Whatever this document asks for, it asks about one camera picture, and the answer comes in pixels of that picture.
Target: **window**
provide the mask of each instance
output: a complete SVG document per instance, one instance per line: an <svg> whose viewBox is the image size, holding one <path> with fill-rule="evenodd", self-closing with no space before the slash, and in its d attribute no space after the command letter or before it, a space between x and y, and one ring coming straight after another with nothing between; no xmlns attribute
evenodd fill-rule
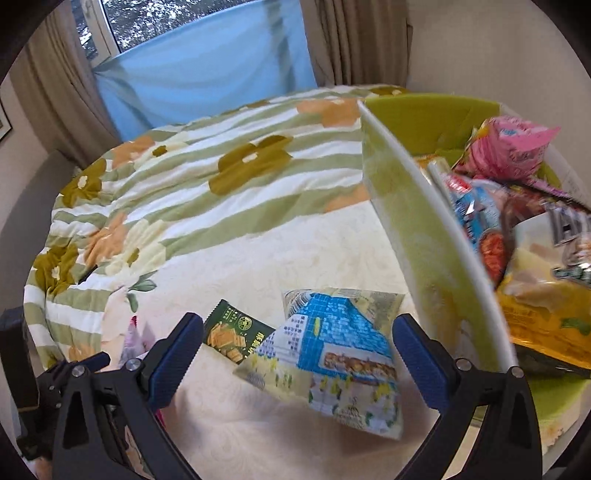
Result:
<svg viewBox="0 0 591 480"><path fill-rule="evenodd" d="M91 65L214 12L252 0L70 0Z"/></svg>

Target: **snack package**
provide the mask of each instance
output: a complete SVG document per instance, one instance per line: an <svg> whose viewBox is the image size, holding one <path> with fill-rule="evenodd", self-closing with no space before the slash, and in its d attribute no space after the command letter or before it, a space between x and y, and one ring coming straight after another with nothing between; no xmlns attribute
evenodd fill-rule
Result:
<svg viewBox="0 0 591 480"><path fill-rule="evenodd" d="M494 181L458 175L441 162L431 162L427 171L433 185L462 225L491 281L497 285L508 262L507 232L502 230L507 189Z"/></svg>
<svg viewBox="0 0 591 480"><path fill-rule="evenodd" d="M379 330L386 337L390 337L392 334L392 322L398 316L400 304L404 300L404 295L401 293L352 288L325 287L315 290L309 288L290 290L283 294L285 319L289 319L298 310L305 307L315 293L349 299L359 310L359 313L372 323L374 329Z"/></svg>
<svg viewBox="0 0 591 480"><path fill-rule="evenodd" d="M454 166L458 173L492 180L526 180L537 172L560 127L546 128L516 116L485 120Z"/></svg>
<svg viewBox="0 0 591 480"><path fill-rule="evenodd" d="M591 369L591 222L588 212L549 203L514 229L515 250L496 295L513 343Z"/></svg>
<svg viewBox="0 0 591 480"><path fill-rule="evenodd" d="M275 330L220 300L205 322L205 344L240 364Z"/></svg>
<svg viewBox="0 0 591 480"><path fill-rule="evenodd" d="M234 373L279 399L297 398L345 425L399 439L402 414L392 342L374 322L387 329L402 295L328 290L335 296L289 292L285 325Z"/></svg>

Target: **window frame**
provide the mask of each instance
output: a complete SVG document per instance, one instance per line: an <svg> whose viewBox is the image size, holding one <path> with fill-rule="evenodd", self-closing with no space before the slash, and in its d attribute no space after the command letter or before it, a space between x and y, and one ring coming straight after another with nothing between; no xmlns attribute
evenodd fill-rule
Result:
<svg viewBox="0 0 591 480"><path fill-rule="evenodd" d="M80 6L98 52L98 55L90 61L90 66L96 67L99 63L119 55L121 51L111 31L103 2L101 0L80 0Z"/></svg>

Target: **screw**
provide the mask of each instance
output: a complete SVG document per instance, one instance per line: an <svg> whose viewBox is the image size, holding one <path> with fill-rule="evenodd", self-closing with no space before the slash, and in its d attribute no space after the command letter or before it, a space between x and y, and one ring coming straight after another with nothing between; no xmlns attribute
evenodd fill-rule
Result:
<svg viewBox="0 0 591 480"><path fill-rule="evenodd" d="M73 369L72 369L72 376L73 377L81 377L84 374L84 370L86 368L84 367L84 365L76 365Z"/></svg>
<svg viewBox="0 0 591 480"><path fill-rule="evenodd" d="M525 375L523 373L523 370L519 367L512 367L511 368L511 375L513 375L515 378L523 378L523 376Z"/></svg>
<svg viewBox="0 0 591 480"><path fill-rule="evenodd" d="M139 358L130 358L125 362L125 368L130 372L135 372L141 364L142 361Z"/></svg>
<svg viewBox="0 0 591 480"><path fill-rule="evenodd" d="M467 372L472 368L472 363L465 358L458 358L456 360L456 367L462 372Z"/></svg>

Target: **beige curtain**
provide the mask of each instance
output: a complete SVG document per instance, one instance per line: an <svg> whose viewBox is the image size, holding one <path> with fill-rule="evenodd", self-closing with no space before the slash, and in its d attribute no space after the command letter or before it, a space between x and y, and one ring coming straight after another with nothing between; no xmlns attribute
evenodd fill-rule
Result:
<svg viewBox="0 0 591 480"><path fill-rule="evenodd" d="M69 1L39 26L10 77L47 151L59 150L86 167L120 143L80 45Z"/></svg>
<svg viewBox="0 0 591 480"><path fill-rule="evenodd" d="M300 0L320 86L389 83L408 72L405 0Z"/></svg>

